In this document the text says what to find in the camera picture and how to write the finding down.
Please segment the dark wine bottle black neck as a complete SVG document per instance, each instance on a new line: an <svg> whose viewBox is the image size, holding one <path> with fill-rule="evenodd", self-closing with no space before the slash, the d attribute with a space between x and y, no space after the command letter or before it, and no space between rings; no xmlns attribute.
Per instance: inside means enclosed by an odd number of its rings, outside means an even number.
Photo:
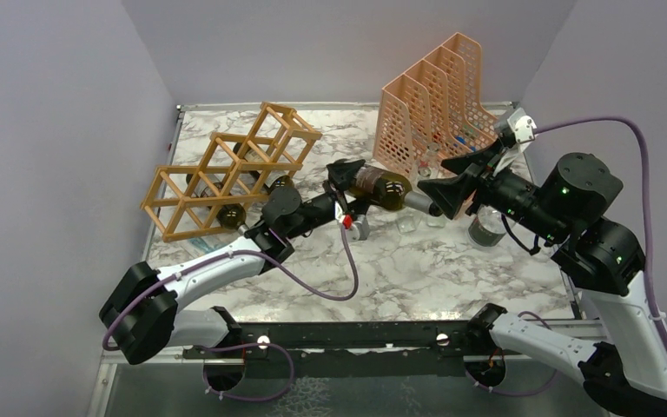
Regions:
<svg viewBox="0 0 667 417"><path fill-rule="evenodd" d="M368 164L357 172L348 191L391 212L409 208L433 217L443 214L433 200L416 191L406 177Z"/></svg>

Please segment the green wine bottle silver neck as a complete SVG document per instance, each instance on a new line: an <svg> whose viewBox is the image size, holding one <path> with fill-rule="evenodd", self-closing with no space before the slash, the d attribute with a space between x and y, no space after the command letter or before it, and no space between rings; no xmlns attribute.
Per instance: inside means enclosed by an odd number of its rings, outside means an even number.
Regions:
<svg viewBox="0 0 667 417"><path fill-rule="evenodd" d="M192 196L206 198L214 196L214 193L203 180L199 180ZM240 203L225 204L220 206L215 219L224 229L234 231L246 224L247 212Z"/></svg>

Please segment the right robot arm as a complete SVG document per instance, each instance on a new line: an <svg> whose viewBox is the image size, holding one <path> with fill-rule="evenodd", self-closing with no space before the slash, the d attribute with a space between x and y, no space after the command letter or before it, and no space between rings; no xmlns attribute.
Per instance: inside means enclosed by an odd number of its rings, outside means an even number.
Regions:
<svg viewBox="0 0 667 417"><path fill-rule="evenodd" d="M578 382L600 407L621 416L667 416L667 350L650 311L644 278L650 258L625 226L605 211L622 182L591 154L562 156L542 185L502 166L494 144L442 162L451 176L419 182L447 216L467 197L489 206L555 246L552 259L595 304L609 341L554 332L489 303L469 320L468 346L525 354Z"/></svg>

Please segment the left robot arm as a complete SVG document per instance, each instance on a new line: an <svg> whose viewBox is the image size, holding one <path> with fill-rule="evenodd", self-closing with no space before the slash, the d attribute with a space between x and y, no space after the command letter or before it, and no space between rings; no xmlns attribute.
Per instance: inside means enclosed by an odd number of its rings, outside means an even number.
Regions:
<svg viewBox="0 0 667 417"><path fill-rule="evenodd" d="M140 261L124 273L99 311L106 327L102 348L120 351L131 365L141 364L169 346L179 346L177 335L192 302L230 283L284 271L282 263L294 252L292 239L337 222L341 232L351 223L344 196L364 160L339 160L327 165L323 193L303 200L297 189L274 189L262 207L261 219L228 245L207 255L164 268Z"/></svg>

